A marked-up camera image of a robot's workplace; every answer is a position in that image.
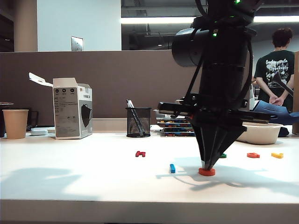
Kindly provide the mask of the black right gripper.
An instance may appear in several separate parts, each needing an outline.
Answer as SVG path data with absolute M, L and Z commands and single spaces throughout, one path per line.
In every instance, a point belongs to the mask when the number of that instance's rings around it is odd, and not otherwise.
M 251 74 L 251 64 L 204 66 L 198 93 L 188 90 L 178 104 L 158 104 L 160 113 L 188 118 L 199 146 L 202 168 L 211 169 L 228 147 L 247 131 L 243 122 L 269 122 L 270 115 L 266 113 L 242 110 Z

